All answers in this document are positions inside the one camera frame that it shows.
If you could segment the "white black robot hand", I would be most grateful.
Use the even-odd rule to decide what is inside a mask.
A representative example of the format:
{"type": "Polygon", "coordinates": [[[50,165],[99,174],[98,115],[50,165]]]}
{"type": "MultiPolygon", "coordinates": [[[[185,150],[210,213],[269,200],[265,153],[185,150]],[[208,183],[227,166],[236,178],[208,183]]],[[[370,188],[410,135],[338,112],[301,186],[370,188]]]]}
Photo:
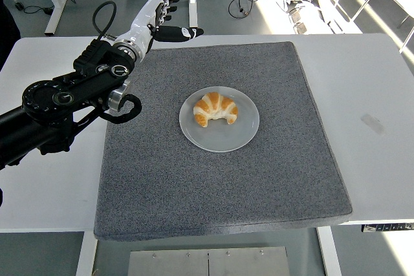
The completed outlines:
{"type": "Polygon", "coordinates": [[[181,43],[204,34],[197,27],[165,26],[174,5],[180,0],[148,0],[133,20],[129,31],[118,36],[113,46],[130,55],[133,61],[142,61],[154,41],[181,43]]]}

